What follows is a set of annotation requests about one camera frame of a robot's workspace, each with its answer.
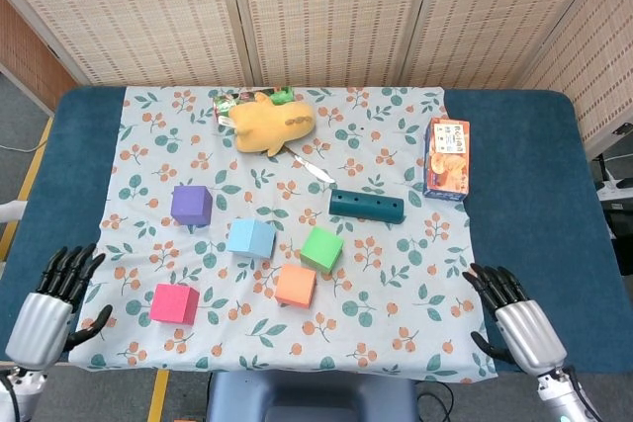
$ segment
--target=knife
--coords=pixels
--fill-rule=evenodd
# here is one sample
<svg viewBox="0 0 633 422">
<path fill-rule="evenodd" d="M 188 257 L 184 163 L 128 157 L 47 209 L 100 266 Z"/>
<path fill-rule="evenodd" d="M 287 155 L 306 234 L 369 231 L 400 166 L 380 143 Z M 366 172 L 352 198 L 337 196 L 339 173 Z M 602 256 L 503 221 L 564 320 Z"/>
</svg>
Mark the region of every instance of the knife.
<svg viewBox="0 0 633 422">
<path fill-rule="evenodd" d="M 308 170 L 310 173 L 312 173 L 318 180 L 321 180 L 322 182 L 325 182 L 325 183 L 334 183 L 336 181 L 332 177 L 330 177 L 325 170 L 322 170 L 318 168 L 316 165 L 314 165 L 313 163 L 310 163 L 301 155 L 298 155 L 295 152 L 293 152 L 286 145 L 284 145 L 282 148 L 286 150 L 288 153 L 290 153 L 293 157 L 295 157 L 295 160 L 301 163 L 304 166 L 304 168 Z"/>
</svg>

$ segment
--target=purple cube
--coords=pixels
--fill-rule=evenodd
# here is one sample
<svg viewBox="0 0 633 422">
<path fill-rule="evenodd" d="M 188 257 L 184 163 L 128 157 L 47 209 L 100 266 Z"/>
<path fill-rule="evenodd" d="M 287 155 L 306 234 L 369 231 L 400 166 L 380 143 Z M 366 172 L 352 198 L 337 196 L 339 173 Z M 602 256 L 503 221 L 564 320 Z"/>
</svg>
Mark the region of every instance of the purple cube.
<svg viewBox="0 0 633 422">
<path fill-rule="evenodd" d="M 207 187 L 184 185 L 174 187 L 171 216 L 180 224 L 203 226 L 211 222 L 213 199 Z"/>
</svg>

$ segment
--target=dark blue table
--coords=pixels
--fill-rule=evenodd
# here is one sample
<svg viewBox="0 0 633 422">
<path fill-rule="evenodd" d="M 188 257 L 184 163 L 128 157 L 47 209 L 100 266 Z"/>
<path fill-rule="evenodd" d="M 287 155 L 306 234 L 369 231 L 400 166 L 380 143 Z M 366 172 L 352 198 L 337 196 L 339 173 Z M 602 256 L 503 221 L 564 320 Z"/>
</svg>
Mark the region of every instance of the dark blue table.
<svg viewBox="0 0 633 422">
<path fill-rule="evenodd" d="M 124 93 L 80 88 L 59 104 L 0 280 L 2 359 L 48 257 L 62 245 L 99 238 Z M 504 265 L 520 278 L 579 371 L 632 371 L 633 312 L 570 101 L 549 91 L 454 90 L 445 103 L 452 118 L 471 123 L 466 210 L 476 260 Z M 500 343 L 488 324 L 493 343 Z"/>
</svg>

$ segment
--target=green cube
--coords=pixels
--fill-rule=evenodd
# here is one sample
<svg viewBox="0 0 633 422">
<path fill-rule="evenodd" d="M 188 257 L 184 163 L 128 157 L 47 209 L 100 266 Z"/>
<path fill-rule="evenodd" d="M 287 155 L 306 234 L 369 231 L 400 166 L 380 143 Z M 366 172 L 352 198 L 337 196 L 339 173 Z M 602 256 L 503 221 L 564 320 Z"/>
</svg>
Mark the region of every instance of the green cube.
<svg viewBox="0 0 633 422">
<path fill-rule="evenodd" d="M 301 248 L 301 262 L 329 274 L 342 248 L 340 237 L 315 226 Z"/>
</svg>

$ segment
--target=robotic hand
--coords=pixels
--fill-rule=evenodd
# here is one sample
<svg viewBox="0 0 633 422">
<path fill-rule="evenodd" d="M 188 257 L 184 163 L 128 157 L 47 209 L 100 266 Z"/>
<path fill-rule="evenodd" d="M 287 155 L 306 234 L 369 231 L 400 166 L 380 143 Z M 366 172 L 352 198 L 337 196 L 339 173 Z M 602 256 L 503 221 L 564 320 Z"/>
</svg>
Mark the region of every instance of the robotic hand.
<svg viewBox="0 0 633 422">
<path fill-rule="evenodd" d="M 92 258 L 95 247 L 57 251 L 36 291 L 27 295 L 6 349 L 16 367 L 0 373 L 0 422 L 31 420 L 44 391 L 45 371 L 62 353 L 97 335 L 110 318 L 112 306 L 106 305 L 90 327 L 68 334 L 88 283 L 105 259 L 104 254 Z"/>
<path fill-rule="evenodd" d="M 528 298 L 516 277 L 503 267 L 482 268 L 473 264 L 474 276 L 464 278 L 480 295 L 493 316 L 507 349 L 495 348 L 477 332 L 475 344 L 491 358 L 518 365 L 538 378 L 538 394 L 554 420 L 601 422 L 581 388 L 573 366 L 565 366 L 567 351 L 539 304 Z"/>
</svg>

